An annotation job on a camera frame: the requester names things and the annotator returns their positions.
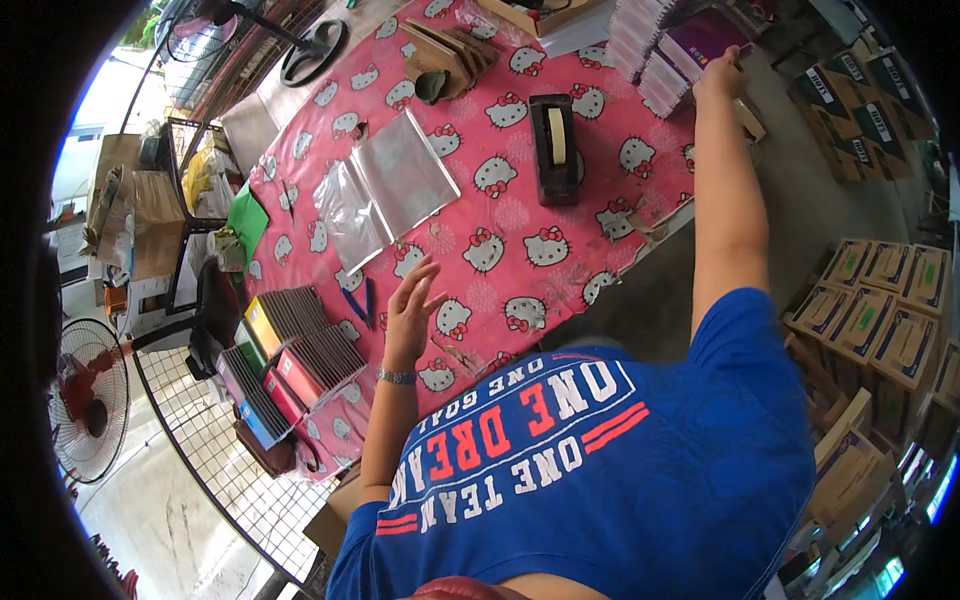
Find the metal watch band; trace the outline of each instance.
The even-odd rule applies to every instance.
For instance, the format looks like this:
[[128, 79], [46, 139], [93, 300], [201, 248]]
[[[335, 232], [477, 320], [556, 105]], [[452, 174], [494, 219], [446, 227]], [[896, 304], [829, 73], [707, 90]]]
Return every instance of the metal watch band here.
[[417, 374], [414, 372], [393, 372], [387, 371], [383, 367], [377, 368], [376, 378], [397, 385], [415, 385], [417, 383]]

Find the green notebook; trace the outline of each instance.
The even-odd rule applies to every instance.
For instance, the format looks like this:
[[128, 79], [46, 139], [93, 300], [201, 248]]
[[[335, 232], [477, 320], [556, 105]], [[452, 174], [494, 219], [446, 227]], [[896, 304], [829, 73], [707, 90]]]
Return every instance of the green notebook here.
[[240, 348], [240, 353], [243, 355], [244, 360], [247, 361], [247, 365], [250, 367], [253, 375], [256, 376], [257, 379], [262, 378], [267, 370], [267, 355], [256, 341], [256, 337], [253, 336], [253, 332], [250, 330], [250, 325], [246, 319], [240, 320], [240, 324], [233, 334], [233, 341], [236, 342], [237, 347]]

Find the purple notebook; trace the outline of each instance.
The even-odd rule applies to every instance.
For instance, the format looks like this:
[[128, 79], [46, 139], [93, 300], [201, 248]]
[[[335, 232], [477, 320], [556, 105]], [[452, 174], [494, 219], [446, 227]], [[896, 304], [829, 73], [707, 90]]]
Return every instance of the purple notebook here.
[[740, 46], [741, 58], [752, 50], [750, 40], [715, 9], [697, 12], [668, 36], [664, 36], [660, 49], [692, 82], [698, 81], [707, 63], [722, 57], [728, 47]]

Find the brown bag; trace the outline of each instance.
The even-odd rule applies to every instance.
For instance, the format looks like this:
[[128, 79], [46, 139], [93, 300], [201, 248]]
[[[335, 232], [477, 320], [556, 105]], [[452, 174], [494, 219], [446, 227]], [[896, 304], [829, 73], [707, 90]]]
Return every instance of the brown bag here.
[[247, 422], [240, 419], [240, 413], [235, 406], [233, 407], [233, 415], [237, 418], [236, 423], [233, 424], [233, 431], [236, 433], [237, 440], [244, 445], [254, 460], [271, 477], [277, 479], [283, 473], [291, 471], [297, 466], [291, 436], [280, 440], [269, 450], [264, 450], [263, 445], [254, 436]]

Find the red notebook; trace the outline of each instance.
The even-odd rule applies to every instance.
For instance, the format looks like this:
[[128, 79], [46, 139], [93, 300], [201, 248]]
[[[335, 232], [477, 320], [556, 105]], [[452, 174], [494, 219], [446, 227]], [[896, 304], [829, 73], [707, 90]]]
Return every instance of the red notebook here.
[[300, 402], [300, 399], [297, 398], [297, 395], [294, 394], [275, 368], [270, 367], [270, 370], [267, 371], [263, 378], [263, 388], [288, 423], [296, 426], [303, 420], [306, 407], [303, 406], [303, 403]]
[[280, 354], [276, 369], [308, 411], [312, 410], [326, 393], [326, 387], [320, 383], [313, 370], [299, 360], [290, 348], [285, 348]]

